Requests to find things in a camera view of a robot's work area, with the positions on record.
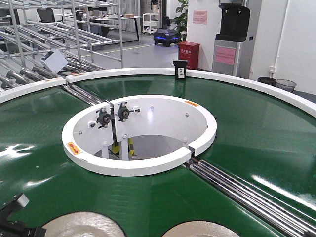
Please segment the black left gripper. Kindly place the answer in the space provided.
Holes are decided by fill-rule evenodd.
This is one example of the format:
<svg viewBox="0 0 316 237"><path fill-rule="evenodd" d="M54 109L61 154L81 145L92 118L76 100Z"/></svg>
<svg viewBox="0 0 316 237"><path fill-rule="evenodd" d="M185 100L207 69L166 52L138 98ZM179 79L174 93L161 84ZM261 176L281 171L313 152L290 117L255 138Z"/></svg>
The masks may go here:
<svg viewBox="0 0 316 237"><path fill-rule="evenodd" d="M46 229L43 227L26 227L22 222L4 222L0 224L1 237L44 237Z"/></svg>

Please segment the blue mobile robot base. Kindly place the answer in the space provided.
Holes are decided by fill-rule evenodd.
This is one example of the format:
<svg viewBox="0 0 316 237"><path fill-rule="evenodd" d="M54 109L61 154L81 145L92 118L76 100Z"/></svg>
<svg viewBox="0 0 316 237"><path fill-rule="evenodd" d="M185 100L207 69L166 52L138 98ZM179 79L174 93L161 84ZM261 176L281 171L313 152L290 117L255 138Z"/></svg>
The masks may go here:
<svg viewBox="0 0 316 237"><path fill-rule="evenodd" d="M169 47L171 43L177 44L179 41L179 36L176 35L174 29L157 29L154 32L154 42L155 45L162 43L163 46Z"/></svg>

